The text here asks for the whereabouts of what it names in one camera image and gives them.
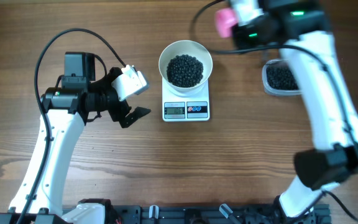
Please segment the pink scoop blue handle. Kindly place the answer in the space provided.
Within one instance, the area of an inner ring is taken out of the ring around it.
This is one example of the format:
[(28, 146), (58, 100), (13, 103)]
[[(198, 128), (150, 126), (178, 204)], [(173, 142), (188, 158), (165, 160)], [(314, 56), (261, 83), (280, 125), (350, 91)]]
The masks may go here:
[(238, 19), (235, 11), (228, 7), (216, 11), (214, 23), (219, 36), (228, 38), (232, 36), (232, 27), (238, 24)]

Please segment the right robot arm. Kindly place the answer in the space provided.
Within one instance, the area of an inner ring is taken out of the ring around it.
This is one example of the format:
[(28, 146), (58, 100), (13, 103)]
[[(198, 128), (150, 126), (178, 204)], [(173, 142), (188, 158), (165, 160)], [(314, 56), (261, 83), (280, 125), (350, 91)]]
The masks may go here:
[(304, 217), (358, 173), (358, 114), (337, 61), (334, 35), (318, 1), (230, 1), (217, 19), (239, 54), (278, 49), (306, 106), (314, 147), (294, 157), (296, 177), (278, 198), (284, 220)]

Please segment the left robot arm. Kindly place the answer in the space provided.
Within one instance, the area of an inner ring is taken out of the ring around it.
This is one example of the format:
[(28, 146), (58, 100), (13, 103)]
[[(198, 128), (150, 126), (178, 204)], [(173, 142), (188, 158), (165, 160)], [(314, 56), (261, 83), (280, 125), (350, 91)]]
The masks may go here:
[(64, 74), (41, 97), (37, 143), (24, 180), (0, 223), (121, 223), (108, 199), (84, 199), (68, 213), (63, 212), (64, 185), (76, 142), (90, 112), (107, 111), (114, 122), (128, 128), (150, 113), (131, 108), (126, 98), (147, 90), (146, 77), (135, 66), (113, 67), (100, 80), (95, 61), (86, 52), (65, 54)]

